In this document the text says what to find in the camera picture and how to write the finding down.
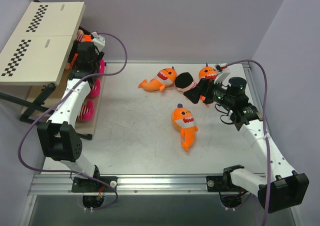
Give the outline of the black haired doll plush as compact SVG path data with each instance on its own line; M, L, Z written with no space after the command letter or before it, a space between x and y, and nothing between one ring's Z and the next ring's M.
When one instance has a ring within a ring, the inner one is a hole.
M70 53L70 55L68 56L67 59L67 63L65 65L65 70L70 70L73 67L73 64L75 62L75 60L77 59L78 54L77 53Z
M94 37L91 34L85 34L83 30L79 29L75 39L78 42L91 42Z
M183 93L195 88L197 84L198 81L189 72L180 73L174 81L175 88Z

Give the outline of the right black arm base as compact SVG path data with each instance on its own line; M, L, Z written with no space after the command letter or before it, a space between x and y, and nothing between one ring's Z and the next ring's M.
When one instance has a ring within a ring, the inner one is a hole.
M244 168L244 166L238 164L225 168L222 175L208 175L205 177L207 191L209 193L218 193L220 202L226 211L240 209L248 200L243 199L243 196L248 191L234 185L231 180L231 172Z

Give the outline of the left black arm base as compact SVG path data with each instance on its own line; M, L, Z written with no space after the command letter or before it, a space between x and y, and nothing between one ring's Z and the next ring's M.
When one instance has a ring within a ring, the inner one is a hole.
M118 201L117 184L118 177L116 176L100 176L96 180L74 177L71 187L72 193L83 193L82 205L86 210L93 212L114 205ZM106 193L114 193L115 199L107 203Z

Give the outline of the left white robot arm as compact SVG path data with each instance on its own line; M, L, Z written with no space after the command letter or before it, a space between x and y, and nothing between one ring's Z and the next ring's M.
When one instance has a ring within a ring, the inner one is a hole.
M38 124L37 133L43 154L79 172L84 178L83 186L95 192L101 187L101 179L94 175L96 166L82 154L83 144L75 123L98 79L104 54L93 42L85 41L77 44L76 55L62 96L64 101L46 122Z

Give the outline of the white pink glasses plush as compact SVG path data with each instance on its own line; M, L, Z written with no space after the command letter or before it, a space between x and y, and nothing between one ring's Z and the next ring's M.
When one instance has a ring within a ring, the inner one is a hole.
M101 91L101 80L97 78L94 85L92 86L90 93L88 94L88 97L92 99L97 98L100 95L100 91Z
M88 122L90 121L94 116L94 101L88 100L86 104L82 105L79 114L77 116L77 119L81 122Z

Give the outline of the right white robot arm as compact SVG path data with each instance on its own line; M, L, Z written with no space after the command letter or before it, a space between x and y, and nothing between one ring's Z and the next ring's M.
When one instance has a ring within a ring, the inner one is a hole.
M265 167L265 177L256 175L239 164L225 168L221 183L226 190L243 188L254 194L270 214L300 205L309 186L309 179L305 173L298 173L286 161L269 136L262 114L249 102L246 86L247 81L242 77L231 77L226 88L213 79L202 78L196 86L183 94L194 104L199 102L200 97L204 97L206 105L216 102L230 113L232 124Z

